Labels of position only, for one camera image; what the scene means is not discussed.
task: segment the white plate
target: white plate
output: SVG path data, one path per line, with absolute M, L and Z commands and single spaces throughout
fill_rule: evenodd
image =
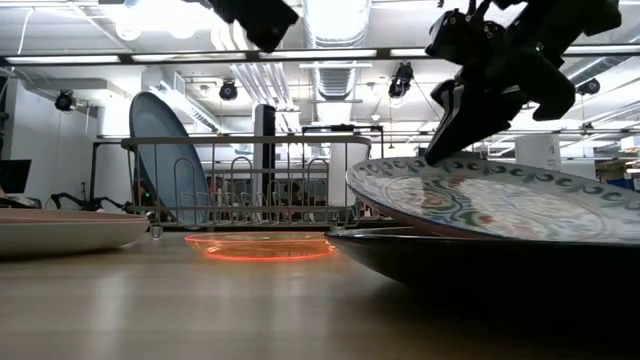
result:
M 0 224 L 75 223 L 75 222 L 148 222 L 145 216 L 92 211 L 60 211 L 40 209 L 0 209 Z
M 149 222 L 0 224 L 0 257 L 114 249 L 142 237 Z
M 640 245 L 640 194 L 556 171 L 391 158 L 355 165 L 347 183 L 381 212 L 443 235 Z

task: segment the computer monitor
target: computer monitor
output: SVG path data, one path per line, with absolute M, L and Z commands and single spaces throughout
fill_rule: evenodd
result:
M 0 160 L 0 187 L 7 194 L 24 194 L 31 160 Z

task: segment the ceiling light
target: ceiling light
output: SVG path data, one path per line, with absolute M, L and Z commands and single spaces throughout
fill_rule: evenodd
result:
M 196 30 L 191 27 L 179 27 L 169 31 L 169 34 L 176 39 L 184 40 L 192 37 L 196 33 Z
M 124 41 L 133 41 L 142 35 L 140 29 L 128 28 L 120 24 L 116 24 L 116 34 Z
M 150 54 L 150 55 L 132 55 L 133 61 L 138 63 L 158 63 L 158 62 L 191 62 L 191 61 L 216 61 L 224 62 L 226 60 L 237 61 L 245 60 L 247 56 L 241 52 L 219 52 L 204 54 Z
M 563 56 L 614 56 L 640 52 L 640 45 L 620 44 L 620 45 L 572 45 Z
M 312 63 L 300 64 L 300 69 L 364 69 L 373 67 L 372 63 Z
M 424 48 L 414 48 L 414 49 L 392 49 L 391 57 L 429 57 L 427 53 L 424 52 Z
M 262 59 L 338 59 L 344 60 L 353 58 L 374 58 L 378 53 L 375 49 L 341 49 L 341 50 L 324 50 L 324 49 L 309 49 L 309 50 L 281 50 L 275 51 L 271 54 L 261 53 Z
M 14 56 L 6 57 L 5 60 L 11 65 L 116 64 L 120 62 L 117 55 Z
M 122 140 L 130 138 L 129 135 L 98 135 L 98 139 L 113 139 L 113 140 Z

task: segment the robotic arm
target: robotic arm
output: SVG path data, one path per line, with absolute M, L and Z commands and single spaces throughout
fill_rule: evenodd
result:
M 102 210 L 102 202 L 103 201 L 107 201 L 110 202 L 111 204 L 113 204 L 113 206 L 115 206 L 116 208 L 128 213 L 128 214 L 133 214 L 133 211 L 131 210 L 131 206 L 132 204 L 130 202 L 126 202 L 124 204 L 119 204 L 111 199 L 109 199 L 108 197 L 98 197 L 98 198 L 94 198 L 91 200 L 80 200 L 78 198 L 76 198 L 75 196 L 68 194 L 68 193 L 60 193 L 60 194 L 53 194 L 51 195 L 51 201 L 53 201 L 53 203 L 56 205 L 56 208 L 59 210 L 62 205 L 60 204 L 60 199 L 67 199 L 70 200 L 71 202 L 75 203 L 76 205 L 78 205 L 78 207 L 80 207 L 80 211 L 99 211 Z
M 484 20 L 491 3 L 504 10 L 526 2 L 504 28 Z M 434 165 L 473 143 L 507 130 L 530 101 L 536 121 L 560 119 L 573 106 L 575 86 L 560 71 L 562 54 L 580 36 L 621 25 L 617 0 L 484 0 L 467 13 L 445 12 L 432 26 L 426 53 L 462 69 L 431 97 L 445 114 L 429 144 Z

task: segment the orange glowing ring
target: orange glowing ring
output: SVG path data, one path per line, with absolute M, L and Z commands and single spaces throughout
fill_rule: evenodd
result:
M 301 261 L 336 251 L 320 232 L 209 233 L 185 240 L 207 258 L 227 261 Z

